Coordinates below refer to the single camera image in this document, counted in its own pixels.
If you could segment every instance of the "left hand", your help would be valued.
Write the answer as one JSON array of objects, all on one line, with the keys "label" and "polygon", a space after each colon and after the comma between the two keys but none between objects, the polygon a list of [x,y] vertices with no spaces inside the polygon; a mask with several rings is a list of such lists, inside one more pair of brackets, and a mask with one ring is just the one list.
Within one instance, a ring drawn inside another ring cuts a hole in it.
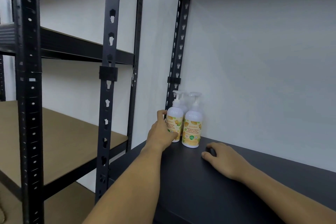
[{"label": "left hand", "polygon": [[177,132],[168,132],[167,125],[163,119],[163,115],[167,114],[166,110],[157,112],[157,121],[152,125],[148,132],[145,148],[159,150],[161,153],[172,143],[178,136]]}]

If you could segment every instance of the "bottle label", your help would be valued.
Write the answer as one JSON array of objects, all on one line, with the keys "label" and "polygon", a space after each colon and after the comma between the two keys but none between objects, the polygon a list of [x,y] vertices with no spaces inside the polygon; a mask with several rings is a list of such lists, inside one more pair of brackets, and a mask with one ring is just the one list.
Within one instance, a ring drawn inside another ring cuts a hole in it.
[{"label": "bottle label", "polygon": [[172,117],[172,116],[167,115],[166,124],[167,124],[168,131],[171,133],[173,132],[178,133],[178,136],[174,139],[173,142],[177,142],[180,140],[182,120],[183,120],[183,117]]},{"label": "bottle label", "polygon": [[190,146],[197,146],[200,144],[202,122],[185,120],[182,142]]}]

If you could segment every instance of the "pump dispenser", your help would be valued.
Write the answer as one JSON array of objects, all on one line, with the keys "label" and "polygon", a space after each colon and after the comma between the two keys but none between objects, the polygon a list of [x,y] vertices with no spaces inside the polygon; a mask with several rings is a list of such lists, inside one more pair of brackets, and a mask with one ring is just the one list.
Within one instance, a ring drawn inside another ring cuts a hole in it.
[{"label": "pump dispenser", "polygon": [[182,144],[189,148],[197,148],[200,144],[203,115],[200,110],[200,92],[191,92],[193,98],[190,110],[185,115]]},{"label": "pump dispenser", "polygon": [[177,132],[178,136],[173,140],[173,143],[180,140],[181,128],[183,122],[183,110],[181,109],[181,93],[178,90],[173,90],[176,98],[173,101],[173,106],[167,111],[166,125],[169,132]]}]

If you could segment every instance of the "shelf board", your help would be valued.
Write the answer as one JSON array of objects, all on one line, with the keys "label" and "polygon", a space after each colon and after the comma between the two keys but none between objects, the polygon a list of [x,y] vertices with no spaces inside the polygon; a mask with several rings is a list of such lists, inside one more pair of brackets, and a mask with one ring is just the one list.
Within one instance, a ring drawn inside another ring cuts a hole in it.
[{"label": "shelf board", "polygon": [[[92,171],[96,167],[98,126],[46,108],[43,108],[42,115],[45,188],[50,188],[50,184],[78,169],[81,172],[73,176],[74,180],[62,182],[68,182],[65,185],[69,185],[69,182],[72,183]],[[126,141],[127,136],[116,132],[111,133],[111,151],[118,149],[113,155],[125,149]],[[90,165],[83,168],[83,165],[88,163]],[[12,190],[15,186],[21,187],[19,121],[16,101],[0,102],[0,170],[2,173],[2,175],[0,173],[0,178],[2,177],[3,183],[9,189]],[[48,194],[46,198],[57,192],[54,188],[50,189],[53,189],[53,193],[46,191]]]},{"label": "shelf board", "polygon": [[[75,182],[44,202],[45,223],[81,224],[94,204],[95,194]],[[0,205],[6,214],[4,224],[22,223],[21,202],[1,183]]]},{"label": "shelf board", "polygon": [[[41,27],[43,58],[101,62],[103,45]],[[15,56],[15,26],[0,25],[0,52]],[[117,50],[116,63],[134,65],[134,54]]]}]

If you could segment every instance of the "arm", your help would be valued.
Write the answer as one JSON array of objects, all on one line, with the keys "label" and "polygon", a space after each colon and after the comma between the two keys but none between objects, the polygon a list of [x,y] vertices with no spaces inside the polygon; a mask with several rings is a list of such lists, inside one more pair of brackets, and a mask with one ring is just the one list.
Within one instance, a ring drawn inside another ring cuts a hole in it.
[{"label": "arm", "polygon": [[83,224],[150,224],[160,191],[162,152],[177,133],[169,133],[163,114],[150,129],[145,147],[98,201]]},{"label": "arm", "polygon": [[210,143],[207,147],[213,148],[217,157],[203,152],[206,161],[221,174],[249,187],[286,224],[336,223],[336,212],[272,179],[231,147],[223,143]]}]

